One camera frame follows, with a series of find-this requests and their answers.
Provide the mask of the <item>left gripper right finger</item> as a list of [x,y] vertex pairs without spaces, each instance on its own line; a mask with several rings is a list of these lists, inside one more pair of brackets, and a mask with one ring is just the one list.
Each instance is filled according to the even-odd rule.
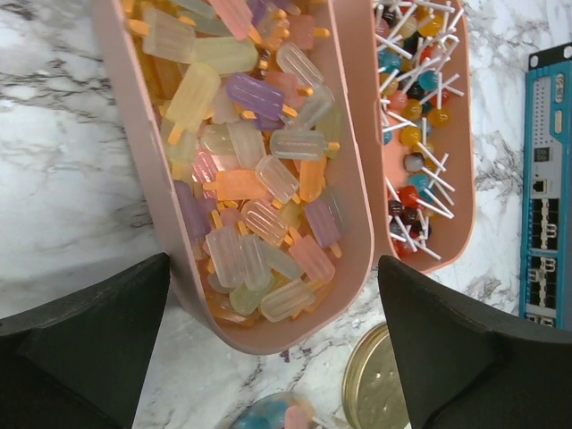
[[569,428],[571,334],[502,312],[391,256],[378,285],[414,428]]

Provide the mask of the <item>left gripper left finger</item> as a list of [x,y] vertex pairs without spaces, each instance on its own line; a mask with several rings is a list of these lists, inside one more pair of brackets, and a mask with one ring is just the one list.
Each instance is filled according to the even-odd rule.
[[3,428],[130,428],[170,285],[153,255],[1,321]]

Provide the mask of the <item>pink tray of lollipops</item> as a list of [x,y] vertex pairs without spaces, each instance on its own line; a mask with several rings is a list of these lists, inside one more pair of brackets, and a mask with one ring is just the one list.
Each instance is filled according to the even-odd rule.
[[375,257],[452,264],[475,220],[467,17],[459,1],[337,1]]

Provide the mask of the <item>pink tray of gummy candies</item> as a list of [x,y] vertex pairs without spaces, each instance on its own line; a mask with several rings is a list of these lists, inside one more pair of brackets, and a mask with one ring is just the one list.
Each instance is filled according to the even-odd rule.
[[374,253],[330,1],[95,1],[183,307],[269,355],[360,292]]

